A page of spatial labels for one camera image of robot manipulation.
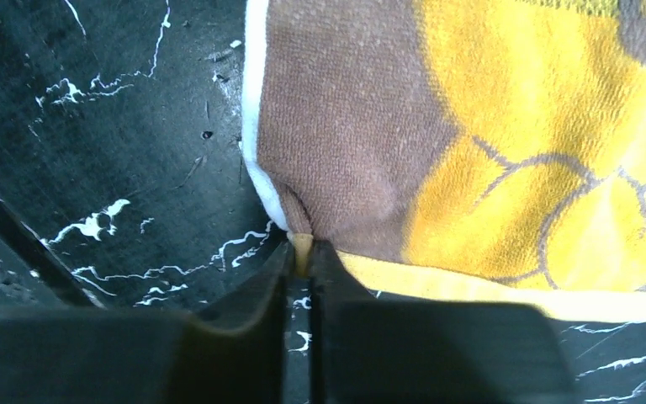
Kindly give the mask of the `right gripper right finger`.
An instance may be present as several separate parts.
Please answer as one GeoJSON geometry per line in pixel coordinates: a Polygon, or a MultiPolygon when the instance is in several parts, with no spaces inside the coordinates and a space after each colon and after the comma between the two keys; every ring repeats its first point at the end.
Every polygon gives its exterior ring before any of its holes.
{"type": "Polygon", "coordinates": [[[380,300],[329,242],[309,257],[314,403],[574,403],[549,320],[515,303],[380,300]]]}

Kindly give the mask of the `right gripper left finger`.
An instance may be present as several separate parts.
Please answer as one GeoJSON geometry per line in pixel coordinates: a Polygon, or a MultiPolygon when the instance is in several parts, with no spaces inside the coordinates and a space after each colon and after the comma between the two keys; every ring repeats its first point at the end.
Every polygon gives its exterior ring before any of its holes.
{"type": "Polygon", "coordinates": [[[198,313],[0,310],[0,403],[279,403],[293,248],[198,313]]]}

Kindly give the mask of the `yellow brown cloth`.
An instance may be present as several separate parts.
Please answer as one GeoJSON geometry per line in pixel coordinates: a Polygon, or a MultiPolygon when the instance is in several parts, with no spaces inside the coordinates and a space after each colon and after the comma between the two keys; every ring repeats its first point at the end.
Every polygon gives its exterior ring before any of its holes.
{"type": "Polygon", "coordinates": [[[300,272],[646,322],[646,1],[250,1],[241,117],[300,272]]]}

